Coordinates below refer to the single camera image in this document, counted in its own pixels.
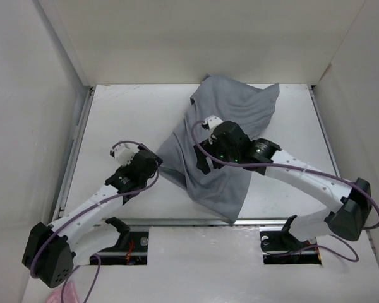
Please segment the grey pillowcase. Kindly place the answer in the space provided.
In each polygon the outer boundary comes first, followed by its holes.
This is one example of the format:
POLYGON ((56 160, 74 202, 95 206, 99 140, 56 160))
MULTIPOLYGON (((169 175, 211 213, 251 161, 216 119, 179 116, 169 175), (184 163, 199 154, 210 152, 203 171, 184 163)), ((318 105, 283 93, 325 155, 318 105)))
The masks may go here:
POLYGON ((163 160, 161 175, 185 189, 193 201, 233 223, 246 199, 251 172, 225 166, 203 174, 196 168, 191 128, 196 121, 217 116, 239 124, 249 138, 257 138, 268 127, 279 94, 277 83, 259 89, 225 76, 206 76, 192 94, 183 121, 156 152, 163 160))

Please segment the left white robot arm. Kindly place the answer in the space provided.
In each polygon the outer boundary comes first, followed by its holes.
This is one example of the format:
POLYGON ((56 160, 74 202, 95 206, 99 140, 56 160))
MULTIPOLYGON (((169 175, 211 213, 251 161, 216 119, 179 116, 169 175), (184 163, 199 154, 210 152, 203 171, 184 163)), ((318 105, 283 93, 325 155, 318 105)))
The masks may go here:
POLYGON ((139 147, 125 149, 122 165, 104 185, 77 209, 49 224, 32 227, 22 263, 32 278, 55 288, 70 276, 79 264, 87 264, 91 255, 112 247, 119 251, 128 245, 130 228, 111 213, 156 181, 162 159, 139 147))

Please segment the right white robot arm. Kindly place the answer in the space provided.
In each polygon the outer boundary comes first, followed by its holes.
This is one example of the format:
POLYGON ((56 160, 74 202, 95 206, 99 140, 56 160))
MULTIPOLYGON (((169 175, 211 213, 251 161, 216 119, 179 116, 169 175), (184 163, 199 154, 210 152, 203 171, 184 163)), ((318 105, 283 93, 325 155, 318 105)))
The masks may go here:
POLYGON ((196 166, 204 174, 224 166, 238 167, 284 182, 319 201, 324 208, 309 215, 291 215, 273 237, 286 248, 320 236, 357 241, 372 210, 370 184, 348 181, 316 170, 265 138, 252 140, 232 121, 210 116, 195 122, 209 132, 195 140, 196 166))

